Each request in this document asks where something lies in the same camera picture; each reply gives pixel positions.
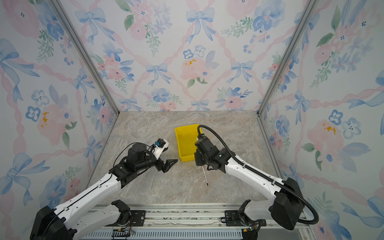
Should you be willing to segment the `orange black handled screwdriver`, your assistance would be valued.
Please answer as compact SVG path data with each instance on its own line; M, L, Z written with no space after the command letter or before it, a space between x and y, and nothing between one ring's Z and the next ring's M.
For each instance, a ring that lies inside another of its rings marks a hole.
M208 179L207 179L205 168L204 168L204 166L201 166L201 168L202 168L202 171L203 171L203 174L204 174L204 179L205 179L206 185L209 186L209 182L208 182Z

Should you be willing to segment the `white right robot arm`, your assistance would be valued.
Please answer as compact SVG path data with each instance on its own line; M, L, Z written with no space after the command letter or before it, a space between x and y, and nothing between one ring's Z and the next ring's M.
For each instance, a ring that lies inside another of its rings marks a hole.
M238 221L247 227L254 226L260 220L273 220L287 230L293 230L303 211L304 204L278 184L301 195L295 181L266 174L248 164L234 152L216 146L203 134L195 143L195 162L197 166L207 166L207 170L219 170L236 177L262 193L267 200L252 202L246 200L238 210Z

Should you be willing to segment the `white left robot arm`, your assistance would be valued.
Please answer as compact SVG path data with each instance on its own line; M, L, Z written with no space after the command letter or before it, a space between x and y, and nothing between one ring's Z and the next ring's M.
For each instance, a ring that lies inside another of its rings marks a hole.
M151 146L143 143L129 144L125 147L126 156L118 155L113 167L95 184L54 208L41 208L36 214L30 239L79 240L108 225L130 228L135 216L122 200L115 200L94 213L88 212L150 168L168 172L178 162L177 159L161 159L168 146L168 141L163 139L158 139Z

